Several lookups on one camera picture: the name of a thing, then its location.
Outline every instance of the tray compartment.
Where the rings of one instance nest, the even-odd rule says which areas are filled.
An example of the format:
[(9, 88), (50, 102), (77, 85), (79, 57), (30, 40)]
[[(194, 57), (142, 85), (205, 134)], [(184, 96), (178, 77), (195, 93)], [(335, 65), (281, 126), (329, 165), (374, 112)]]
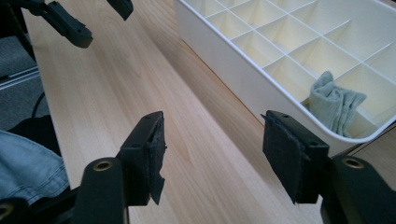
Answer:
[(259, 67), (264, 67), (284, 55), (283, 52), (277, 49), (271, 42), (253, 31), (238, 36), (233, 40), (233, 43)]
[(233, 7), (231, 11), (253, 28), (263, 26), (285, 15), (285, 12), (266, 0), (248, 1)]
[(225, 7), (229, 8), (229, 7), (238, 6), (242, 3), (247, 2), (248, 0), (217, 0), (217, 1), (220, 2), (222, 5), (224, 5)]
[(317, 1), (292, 12), (291, 15), (324, 35), (351, 20), (346, 9), (330, 4), (329, 1)]
[(315, 2), (315, 0), (270, 0), (270, 2), (287, 12), (292, 12), (306, 4)]
[(301, 46), (292, 52), (290, 57), (315, 74), (316, 78), (325, 71), (332, 72), (334, 78), (340, 77), (359, 63), (323, 37)]
[(356, 20), (344, 23), (326, 34), (326, 37), (360, 60), (366, 60), (390, 44), (389, 41), (373, 34), (370, 27), (364, 26)]
[(232, 39), (238, 35), (244, 34), (251, 28), (243, 21), (239, 20), (229, 11), (223, 11), (207, 18), (227, 38)]
[(283, 57), (264, 68), (279, 85), (298, 102), (309, 96), (309, 90), (316, 79), (289, 57)]
[(216, 0), (186, 0), (203, 17), (221, 12), (225, 8)]
[(364, 138), (374, 133), (377, 128), (374, 122), (367, 119), (358, 109), (348, 132), (356, 138)]
[(358, 112), (375, 127), (379, 127), (396, 114), (396, 85), (365, 64), (337, 78), (335, 83), (346, 89), (367, 94), (367, 98), (358, 107)]
[(257, 31), (285, 52), (290, 52), (318, 35), (291, 16), (282, 17)]
[(396, 44), (386, 46), (366, 63), (389, 78), (391, 82), (396, 83)]

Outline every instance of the white organizer tray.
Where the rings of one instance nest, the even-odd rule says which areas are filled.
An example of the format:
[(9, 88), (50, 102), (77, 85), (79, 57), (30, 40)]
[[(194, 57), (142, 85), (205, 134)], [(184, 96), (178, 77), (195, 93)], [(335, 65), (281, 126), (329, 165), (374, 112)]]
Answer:
[[(396, 120), (393, 8), (375, 0), (175, 0), (175, 7), (183, 40), (262, 123), (267, 110), (289, 114), (333, 156)], [(303, 104), (325, 71), (336, 85), (367, 95), (351, 138)]]

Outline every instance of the wood grain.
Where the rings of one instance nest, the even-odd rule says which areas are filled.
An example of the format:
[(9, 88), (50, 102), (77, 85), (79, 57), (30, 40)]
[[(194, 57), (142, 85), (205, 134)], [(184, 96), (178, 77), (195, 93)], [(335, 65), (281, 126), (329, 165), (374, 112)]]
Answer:
[(283, 190), (259, 121), (181, 40), (173, 1), (133, 2), (123, 21), (105, 0), (60, 1), (92, 31), (88, 49), (24, 12), (71, 186), (161, 110), (163, 196), (130, 208), (133, 223), (321, 223), (319, 204)]

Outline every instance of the black plastic part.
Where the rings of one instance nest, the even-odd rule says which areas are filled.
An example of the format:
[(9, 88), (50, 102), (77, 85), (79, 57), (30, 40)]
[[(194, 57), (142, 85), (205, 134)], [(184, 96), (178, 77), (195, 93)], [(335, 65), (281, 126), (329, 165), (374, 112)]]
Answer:
[(44, 0), (6, 0), (3, 2), (26, 8), (33, 15), (43, 17), (60, 35), (66, 37), (77, 47), (85, 49), (93, 40), (91, 31), (83, 23), (73, 18), (56, 1), (47, 5)]
[(120, 148), (116, 158), (123, 165), (128, 206), (147, 205), (149, 197), (159, 203), (164, 179), (160, 175), (166, 149), (163, 112), (143, 117)]
[(128, 223), (122, 166), (116, 158), (91, 162), (84, 170), (71, 223)]
[[(396, 223), (396, 193), (370, 163), (337, 156), (332, 159), (330, 172), (327, 189), (333, 192), (322, 194), (325, 223)], [(339, 205), (328, 206), (329, 201), (338, 201)]]
[(64, 35), (72, 44), (80, 48), (87, 48), (93, 38), (92, 33), (85, 25), (64, 10), (58, 2), (50, 2), (47, 5), (48, 13), (41, 15), (61, 35)]
[(134, 11), (131, 0), (107, 0), (107, 2), (122, 16), (126, 21)]
[(73, 215), (78, 188), (33, 207), (36, 223), (68, 223)]
[(32, 211), (29, 203), (22, 198), (8, 198), (0, 200), (1, 224), (29, 223)]
[(294, 203), (316, 203), (329, 146), (289, 115), (267, 111), (262, 151)]

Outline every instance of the gray cloth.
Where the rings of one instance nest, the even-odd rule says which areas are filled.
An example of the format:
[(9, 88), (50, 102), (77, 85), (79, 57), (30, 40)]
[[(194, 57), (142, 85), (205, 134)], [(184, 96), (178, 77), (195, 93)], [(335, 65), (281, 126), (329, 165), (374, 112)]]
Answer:
[(32, 204), (68, 186), (61, 157), (27, 138), (0, 131), (0, 199), (21, 197)]
[(366, 99), (360, 92), (334, 84), (332, 73), (323, 73), (311, 87), (309, 110), (335, 133), (350, 137), (348, 128), (355, 118), (356, 108)]

